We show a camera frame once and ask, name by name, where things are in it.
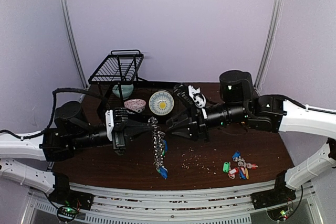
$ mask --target green key tag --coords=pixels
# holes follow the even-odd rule
[[[230,170],[230,162],[225,162],[223,165],[223,172],[228,173]]]

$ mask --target zip tie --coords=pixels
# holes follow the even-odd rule
[[[309,161],[309,158],[307,159],[307,171],[308,171],[310,174],[312,174],[312,175],[314,175],[314,176],[317,176],[318,174],[313,173],[313,172],[309,169],[308,161]]]
[[[25,165],[25,176],[23,177],[23,180],[21,181],[20,185],[23,185],[23,182],[26,180],[27,177],[27,165]]]

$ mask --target black bracket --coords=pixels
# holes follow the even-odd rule
[[[327,140],[327,144],[329,144],[330,149],[328,157],[336,160],[336,140],[329,137]]]
[[[83,193],[70,189],[69,178],[64,174],[54,173],[54,191],[49,194],[49,200],[58,204],[77,209],[90,210],[93,203],[93,194]]]
[[[253,193],[251,195],[254,209],[276,206],[286,203],[288,198],[296,199],[295,190],[286,187],[285,182],[286,171],[277,175],[274,189]]]

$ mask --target decorative plate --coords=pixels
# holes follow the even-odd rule
[[[146,102],[141,99],[132,99],[125,101],[124,105],[129,110],[141,113],[146,107]]]
[[[155,115],[167,115],[174,108],[174,98],[165,90],[159,90],[149,99],[149,108]]]

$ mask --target white plate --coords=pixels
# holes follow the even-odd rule
[[[149,108],[155,115],[167,115],[174,108],[174,98],[169,92],[160,90],[150,97]]]

